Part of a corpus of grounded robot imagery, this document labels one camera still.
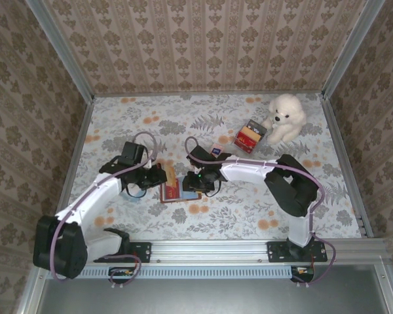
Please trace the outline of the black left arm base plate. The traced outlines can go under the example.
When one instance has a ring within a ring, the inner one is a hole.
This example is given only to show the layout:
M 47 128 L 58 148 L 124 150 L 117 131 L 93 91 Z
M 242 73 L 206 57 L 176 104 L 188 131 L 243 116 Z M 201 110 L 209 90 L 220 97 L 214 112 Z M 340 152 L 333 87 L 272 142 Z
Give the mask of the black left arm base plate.
M 149 263 L 151 257 L 150 242 L 130 242 L 122 244 L 120 249 L 114 254 L 107 254 L 95 259 L 95 263 L 134 263 L 136 259 L 127 257 L 127 255 L 136 256 L 142 263 Z

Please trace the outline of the aluminium frame post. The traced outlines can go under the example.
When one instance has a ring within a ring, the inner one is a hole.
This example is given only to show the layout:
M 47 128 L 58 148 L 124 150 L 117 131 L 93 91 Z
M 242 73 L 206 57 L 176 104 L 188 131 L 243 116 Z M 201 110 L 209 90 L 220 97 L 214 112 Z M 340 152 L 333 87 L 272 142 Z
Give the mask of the aluminium frame post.
M 332 67 L 330 74 L 322 88 L 324 99 L 329 99 L 335 91 L 338 83 L 348 69 L 351 61 L 362 44 L 367 32 L 370 30 L 373 22 L 378 16 L 384 5 L 385 0 L 367 0 L 364 9 L 359 15 L 346 43 L 339 54 L 335 65 Z
M 26 0 L 26 3 L 45 32 L 58 57 L 61 59 L 85 103 L 87 105 L 92 104 L 94 98 L 92 87 L 84 76 L 79 63 L 75 60 L 69 48 L 68 41 L 64 39 L 63 33 L 54 21 L 47 6 L 43 3 L 43 0 Z

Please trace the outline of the red credit card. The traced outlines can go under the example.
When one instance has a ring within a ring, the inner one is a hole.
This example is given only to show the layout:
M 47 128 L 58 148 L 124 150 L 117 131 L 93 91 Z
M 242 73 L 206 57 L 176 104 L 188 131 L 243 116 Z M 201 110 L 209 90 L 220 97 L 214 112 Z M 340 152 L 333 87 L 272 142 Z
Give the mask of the red credit card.
M 162 200 L 163 201 L 177 201 L 180 198 L 179 183 L 174 186 L 162 185 Z
M 234 139 L 234 144 L 244 152 L 251 154 L 257 142 L 245 136 L 243 133 L 238 132 Z

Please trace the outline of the aluminium front beam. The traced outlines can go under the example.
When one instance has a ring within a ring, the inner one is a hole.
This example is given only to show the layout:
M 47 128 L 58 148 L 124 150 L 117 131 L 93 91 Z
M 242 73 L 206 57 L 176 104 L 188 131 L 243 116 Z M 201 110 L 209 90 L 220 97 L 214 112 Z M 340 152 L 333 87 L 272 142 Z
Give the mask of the aluminium front beam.
M 390 260 L 384 241 L 377 238 L 327 239 L 326 252 L 335 263 L 376 264 Z M 266 264 L 268 239 L 250 240 L 151 240 L 151 264 Z

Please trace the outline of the clear plastic card box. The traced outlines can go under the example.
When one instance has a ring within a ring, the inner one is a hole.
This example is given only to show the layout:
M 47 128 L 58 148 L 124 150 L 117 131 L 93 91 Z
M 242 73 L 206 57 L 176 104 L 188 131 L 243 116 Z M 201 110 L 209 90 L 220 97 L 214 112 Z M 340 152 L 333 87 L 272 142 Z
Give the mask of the clear plastic card box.
M 257 144 L 267 134 L 268 129 L 254 120 L 249 120 L 235 135 L 233 143 L 247 154 L 251 154 Z

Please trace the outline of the aluminium table back rail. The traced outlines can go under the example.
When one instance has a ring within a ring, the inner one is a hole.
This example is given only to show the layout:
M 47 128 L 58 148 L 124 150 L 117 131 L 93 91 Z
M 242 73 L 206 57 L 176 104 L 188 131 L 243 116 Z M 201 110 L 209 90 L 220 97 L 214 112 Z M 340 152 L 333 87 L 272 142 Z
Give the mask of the aluminium table back rail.
M 188 91 L 95 94 L 93 97 L 157 97 L 157 96 L 214 96 L 214 95 L 264 95 L 264 94 L 323 94 L 321 90 L 244 90 L 244 91 Z

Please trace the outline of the aluminium table side rail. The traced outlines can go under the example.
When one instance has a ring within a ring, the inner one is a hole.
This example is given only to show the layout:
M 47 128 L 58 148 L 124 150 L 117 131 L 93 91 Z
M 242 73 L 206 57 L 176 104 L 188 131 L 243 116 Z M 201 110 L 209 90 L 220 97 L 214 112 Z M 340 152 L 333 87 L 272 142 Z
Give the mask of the aluminium table side rail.
M 86 110 L 84 112 L 81 128 L 79 130 L 78 138 L 75 144 L 75 148 L 73 150 L 73 155 L 65 178 L 64 186 L 60 194 L 58 206 L 56 208 L 57 213 L 59 213 L 61 210 L 65 209 L 68 206 L 71 190 L 73 188 L 73 183 L 75 180 L 77 168 L 81 158 L 81 152 L 86 139 L 88 127 L 90 125 L 90 121 L 92 118 L 93 110 L 94 110 L 94 98 L 92 98 L 91 101 L 89 101 L 86 105 Z
M 352 208 L 356 214 L 359 229 L 365 237 L 373 238 L 374 237 L 373 230 L 371 228 L 371 224 L 367 217 L 364 203 L 354 176 L 354 172 L 350 164 L 350 160 L 348 158 L 348 154 L 346 152 L 345 145 L 343 143 L 341 132 L 337 124 L 337 119 L 334 115 L 329 99 L 323 98 L 322 108 L 333 141 L 333 145 L 335 147 L 335 151 L 338 157 L 339 165 L 341 167 L 341 171 L 345 180 L 345 184 L 346 184 L 348 195 L 350 197 Z

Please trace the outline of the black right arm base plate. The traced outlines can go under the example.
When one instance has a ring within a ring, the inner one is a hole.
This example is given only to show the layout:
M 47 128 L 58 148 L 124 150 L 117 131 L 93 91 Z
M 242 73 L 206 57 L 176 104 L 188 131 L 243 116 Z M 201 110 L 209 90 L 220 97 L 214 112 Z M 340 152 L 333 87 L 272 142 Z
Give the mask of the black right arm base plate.
M 299 247 L 289 241 L 269 241 L 267 255 L 269 262 L 328 261 L 325 245 L 321 241 L 310 242 L 305 247 Z

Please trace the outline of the black controller board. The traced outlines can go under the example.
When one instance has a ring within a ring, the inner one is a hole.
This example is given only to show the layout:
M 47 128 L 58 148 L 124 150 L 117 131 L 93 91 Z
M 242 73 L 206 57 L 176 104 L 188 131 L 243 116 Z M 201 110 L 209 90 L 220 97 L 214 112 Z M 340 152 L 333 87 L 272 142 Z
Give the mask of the black controller board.
M 125 286 L 138 274 L 138 267 L 110 268 L 108 271 L 109 282 L 113 286 Z
M 312 266 L 292 266 L 291 281 L 294 283 L 310 283 L 314 278 Z

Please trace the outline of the brown leather card holder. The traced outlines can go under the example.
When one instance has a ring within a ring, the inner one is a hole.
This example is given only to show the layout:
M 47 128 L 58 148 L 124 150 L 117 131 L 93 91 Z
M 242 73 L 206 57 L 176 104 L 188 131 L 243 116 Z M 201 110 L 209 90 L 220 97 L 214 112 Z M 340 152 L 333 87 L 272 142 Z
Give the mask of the brown leather card holder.
M 163 201 L 162 200 L 162 185 L 165 184 L 163 183 L 160 185 L 160 202 L 161 203 L 175 203 L 175 202 L 183 202 L 183 201 L 195 201 L 195 200 L 200 200 L 202 198 L 201 193 L 198 192 L 184 192 L 182 183 L 183 183 L 184 177 L 178 177 L 176 179 L 176 182 L 179 183 L 179 189 L 180 189 L 180 198 L 177 201 Z

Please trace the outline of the floral table cover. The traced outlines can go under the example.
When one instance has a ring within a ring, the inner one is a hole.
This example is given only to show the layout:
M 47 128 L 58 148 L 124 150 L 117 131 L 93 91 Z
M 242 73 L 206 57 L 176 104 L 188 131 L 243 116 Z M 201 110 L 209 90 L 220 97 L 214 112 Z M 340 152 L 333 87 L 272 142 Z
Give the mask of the floral table cover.
M 260 142 L 251 158 L 274 160 L 292 155 L 325 190 L 324 202 L 314 211 L 314 231 L 321 238 L 359 238 L 356 214 L 322 108 L 320 94 L 299 94 L 307 124 L 290 143 Z M 151 148 L 157 160 L 172 166 L 178 177 L 191 165 L 187 150 L 195 145 L 210 149 L 219 144 L 225 152 L 244 157 L 233 143 L 249 121 L 268 116 L 273 95 L 214 95 L 157 97 L 99 97 L 81 152 L 71 198 L 92 183 L 99 168 L 119 155 L 125 142 L 135 139 Z M 105 228 L 128 232 L 134 240 L 163 239 L 284 239 L 288 219 L 262 184 L 223 183 L 200 200 L 161 203 L 159 188 L 142 198 L 131 192 L 113 198 L 99 210 L 88 236 Z

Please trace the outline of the yellow orange credit card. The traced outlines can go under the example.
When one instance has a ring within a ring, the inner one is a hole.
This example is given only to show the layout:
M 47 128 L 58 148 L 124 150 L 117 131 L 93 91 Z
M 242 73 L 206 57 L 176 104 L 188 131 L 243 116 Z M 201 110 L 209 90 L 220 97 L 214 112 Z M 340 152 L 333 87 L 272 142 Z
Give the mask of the yellow orange credit card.
M 166 185 L 175 187 L 176 186 L 176 172 L 172 166 L 164 167 L 166 173 Z

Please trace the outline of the grey metal panel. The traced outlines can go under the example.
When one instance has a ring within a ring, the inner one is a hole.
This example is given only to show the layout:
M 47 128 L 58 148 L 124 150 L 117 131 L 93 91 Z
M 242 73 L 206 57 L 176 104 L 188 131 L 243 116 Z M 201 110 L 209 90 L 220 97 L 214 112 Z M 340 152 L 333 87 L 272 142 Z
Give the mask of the grey metal panel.
M 310 287 L 288 279 L 49 281 L 37 314 L 389 314 L 371 266 L 336 266 Z

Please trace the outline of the white plush dog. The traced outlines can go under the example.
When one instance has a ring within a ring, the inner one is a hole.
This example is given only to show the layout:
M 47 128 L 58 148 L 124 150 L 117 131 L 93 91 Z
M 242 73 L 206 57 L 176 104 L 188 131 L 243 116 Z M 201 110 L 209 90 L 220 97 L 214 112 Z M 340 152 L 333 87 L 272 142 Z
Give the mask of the white plush dog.
M 269 103 L 269 115 L 261 125 L 271 131 L 267 143 L 276 145 L 296 139 L 306 123 L 307 115 L 299 99 L 291 94 L 282 94 Z

